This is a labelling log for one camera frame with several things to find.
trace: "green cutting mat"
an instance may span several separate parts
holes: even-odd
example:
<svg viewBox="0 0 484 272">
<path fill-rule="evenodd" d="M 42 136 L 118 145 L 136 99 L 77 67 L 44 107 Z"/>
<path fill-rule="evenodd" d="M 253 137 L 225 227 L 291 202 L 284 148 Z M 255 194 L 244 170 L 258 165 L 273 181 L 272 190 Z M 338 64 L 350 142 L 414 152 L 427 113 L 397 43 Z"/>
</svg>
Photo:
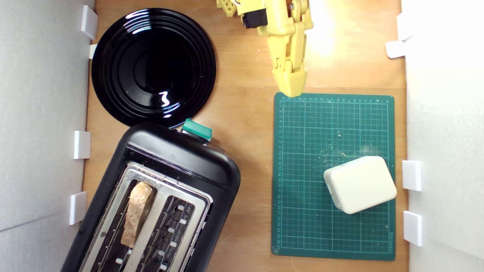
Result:
<svg viewBox="0 0 484 272">
<path fill-rule="evenodd" d="M 333 204 L 323 172 L 381 156 L 395 180 L 391 96 L 305 93 L 274 98 L 272 252 L 395 259 L 395 200 L 348 215 Z"/>
</svg>

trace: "yellow robotic arm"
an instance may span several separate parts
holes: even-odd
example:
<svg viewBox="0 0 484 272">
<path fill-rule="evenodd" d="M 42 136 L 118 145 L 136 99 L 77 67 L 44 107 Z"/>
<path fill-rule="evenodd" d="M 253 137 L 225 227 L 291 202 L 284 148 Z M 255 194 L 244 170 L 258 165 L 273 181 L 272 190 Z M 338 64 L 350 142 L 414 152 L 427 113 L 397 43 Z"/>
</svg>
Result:
<svg viewBox="0 0 484 272">
<path fill-rule="evenodd" d="M 272 74 L 279 90 L 289 97 L 301 95 L 306 85 L 305 30 L 313 28 L 309 0 L 216 0 L 228 17 L 235 12 L 246 28 L 267 36 Z"/>
</svg>

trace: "wooden table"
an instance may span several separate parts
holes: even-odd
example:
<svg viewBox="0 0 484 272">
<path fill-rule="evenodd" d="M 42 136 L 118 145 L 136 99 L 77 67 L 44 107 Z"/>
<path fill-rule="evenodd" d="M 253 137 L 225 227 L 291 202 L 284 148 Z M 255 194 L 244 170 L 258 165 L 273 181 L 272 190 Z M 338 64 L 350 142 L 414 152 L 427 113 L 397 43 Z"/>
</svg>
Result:
<svg viewBox="0 0 484 272">
<path fill-rule="evenodd" d="M 239 165 L 242 181 L 208 271 L 408 271 L 408 243 L 402 232 L 408 197 L 399 163 L 407 156 L 405 66 L 403 59 L 390 60 L 385 54 L 385 43 L 397 38 L 400 1 L 311 0 L 315 27 L 308 32 L 306 51 L 306 92 L 395 97 L 398 196 L 393 262 L 272 255 L 272 104 L 277 87 L 266 40 L 256 30 L 244 29 L 240 18 L 227 18 L 216 9 L 215 0 L 97 0 L 97 38 L 118 18 L 148 7 L 174 9 L 196 20 L 211 37 L 217 55 L 215 89 L 194 120 L 213 129 Z M 90 84 L 87 130 L 92 133 L 92 150 L 83 186 L 89 201 L 126 129 L 102 108 Z"/>
</svg>

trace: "black plate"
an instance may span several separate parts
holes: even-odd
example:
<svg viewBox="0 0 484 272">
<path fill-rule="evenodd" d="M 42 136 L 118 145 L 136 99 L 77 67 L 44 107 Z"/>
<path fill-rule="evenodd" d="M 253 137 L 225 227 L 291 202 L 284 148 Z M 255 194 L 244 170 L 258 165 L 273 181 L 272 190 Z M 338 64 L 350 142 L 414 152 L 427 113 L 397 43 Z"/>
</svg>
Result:
<svg viewBox="0 0 484 272">
<path fill-rule="evenodd" d="M 97 97 L 128 126 L 182 124 L 205 105 L 215 74 L 215 53 L 202 27 L 160 8 L 119 19 L 102 36 L 92 60 Z"/>
</svg>

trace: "white bracket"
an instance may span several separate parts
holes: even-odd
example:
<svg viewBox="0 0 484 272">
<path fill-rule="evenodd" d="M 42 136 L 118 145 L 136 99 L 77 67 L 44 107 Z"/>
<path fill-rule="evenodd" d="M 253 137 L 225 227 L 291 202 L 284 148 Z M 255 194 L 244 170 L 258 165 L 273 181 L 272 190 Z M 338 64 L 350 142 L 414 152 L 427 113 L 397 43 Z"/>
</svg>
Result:
<svg viewBox="0 0 484 272">
<path fill-rule="evenodd" d="M 80 192 L 71 195 L 71 207 L 69 212 L 69 225 L 82 221 L 86 215 L 87 193 Z"/>
<path fill-rule="evenodd" d="M 92 58 L 94 58 L 94 52 L 96 51 L 96 48 L 97 48 L 97 44 L 91 45 L 89 47 L 89 59 L 90 60 L 92 60 Z"/>
<path fill-rule="evenodd" d="M 74 131 L 74 159 L 89 159 L 91 157 L 91 133 Z"/>
<path fill-rule="evenodd" d="M 403 212 L 403 239 L 416 246 L 422 246 L 422 216 L 413 212 Z"/>
<path fill-rule="evenodd" d="M 82 8 L 81 31 L 91 40 L 96 39 L 97 34 L 97 14 L 88 5 Z"/>
<path fill-rule="evenodd" d="M 390 59 L 406 55 L 407 50 L 405 42 L 412 37 L 414 32 L 414 19 L 407 13 L 400 13 L 396 17 L 396 27 L 398 32 L 398 41 L 389 41 L 385 45 L 387 56 Z"/>
<path fill-rule="evenodd" d="M 422 166 L 419 161 L 402 162 L 403 188 L 422 191 Z"/>
</svg>

